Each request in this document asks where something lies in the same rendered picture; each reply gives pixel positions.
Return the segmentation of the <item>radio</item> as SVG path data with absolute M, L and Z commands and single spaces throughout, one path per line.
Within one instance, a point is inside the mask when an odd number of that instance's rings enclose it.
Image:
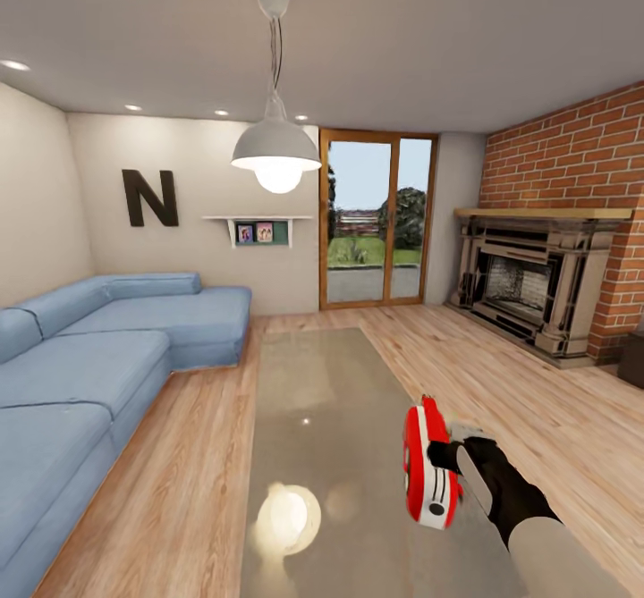
M 449 442 L 450 434 L 435 399 L 423 395 L 421 401 L 409 409 L 405 422 L 405 495 L 416 522 L 443 529 L 453 520 L 456 502 L 463 502 L 463 491 L 455 472 L 430 464 L 430 442 Z

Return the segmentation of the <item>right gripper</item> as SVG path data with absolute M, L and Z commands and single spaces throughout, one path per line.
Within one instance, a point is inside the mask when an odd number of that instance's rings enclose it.
M 453 463 L 453 451 L 458 444 L 456 442 L 431 441 L 428 449 L 430 464 L 432 467 L 446 468 L 452 472 L 460 473 Z

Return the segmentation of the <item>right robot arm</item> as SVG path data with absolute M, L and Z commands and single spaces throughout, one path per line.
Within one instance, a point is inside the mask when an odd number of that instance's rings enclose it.
M 452 420 L 447 431 L 449 442 L 430 442 L 430 464 L 465 476 L 530 598 L 635 598 L 508 462 L 486 429 Z

